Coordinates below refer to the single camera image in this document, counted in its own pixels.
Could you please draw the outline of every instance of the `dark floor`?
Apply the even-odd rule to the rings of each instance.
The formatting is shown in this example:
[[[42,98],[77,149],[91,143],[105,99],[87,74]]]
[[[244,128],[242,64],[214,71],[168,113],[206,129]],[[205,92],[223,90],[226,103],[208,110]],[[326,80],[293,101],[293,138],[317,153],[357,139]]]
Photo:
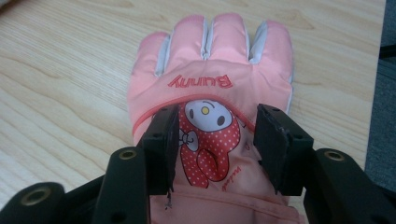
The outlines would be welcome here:
[[[396,45],[395,12],[396,0],[388,0],[381,46]],[[396,57],[378,62],[365,172],[396,192]]]

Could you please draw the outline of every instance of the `glove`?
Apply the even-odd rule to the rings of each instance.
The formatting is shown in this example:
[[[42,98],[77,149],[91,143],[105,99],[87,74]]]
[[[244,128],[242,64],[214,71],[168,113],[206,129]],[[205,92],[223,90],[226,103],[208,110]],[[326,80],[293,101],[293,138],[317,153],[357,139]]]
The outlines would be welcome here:
[[[292,48],[284,26],[263,22],[250,47],[242,18],[200,15],[140,44],[128,90],[134,142],[152,116],[180,104],[172,209],[151,196],[153,223],[301,222],[275,194],[253,146],[257,105],[288,111]]]

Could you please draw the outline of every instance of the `wood grain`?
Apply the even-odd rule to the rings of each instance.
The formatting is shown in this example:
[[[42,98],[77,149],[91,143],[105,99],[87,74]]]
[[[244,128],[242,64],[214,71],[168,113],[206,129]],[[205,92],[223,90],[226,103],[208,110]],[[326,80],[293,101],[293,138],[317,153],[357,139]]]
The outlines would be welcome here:
[[[140,40],[181,18],[234,11],[253,38],[287,25],[295,57],[290,116],[363,167],[385,0],[17,1],[0,11],[0,207],[54,181],[69,191],[132,144],[126,90]],[[300,199],[293,205],[303,210]]]

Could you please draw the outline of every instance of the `cartoon character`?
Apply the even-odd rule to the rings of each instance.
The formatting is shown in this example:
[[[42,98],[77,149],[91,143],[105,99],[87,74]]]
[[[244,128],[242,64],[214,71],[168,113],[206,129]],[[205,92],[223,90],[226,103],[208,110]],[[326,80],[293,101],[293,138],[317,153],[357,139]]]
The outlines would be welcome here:
[[[228,153],[240,141],[235,115],[211,100],[184,103],[179,111],[179,145],[183,169],[190,184],[207,188],[229,171]]]

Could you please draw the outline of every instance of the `bunny eye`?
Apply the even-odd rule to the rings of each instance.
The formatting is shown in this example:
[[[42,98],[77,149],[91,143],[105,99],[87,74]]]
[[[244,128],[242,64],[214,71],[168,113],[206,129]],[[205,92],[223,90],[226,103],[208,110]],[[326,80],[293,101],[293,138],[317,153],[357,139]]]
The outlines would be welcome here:
[[[218,125],[221,126],[221,125],[224,124],[224,122],[225,122],[224,116],[220,116],[220,117],[218,118]]]
[[[194,111],[192,109],[190,109],[190,118],[194,119]]]

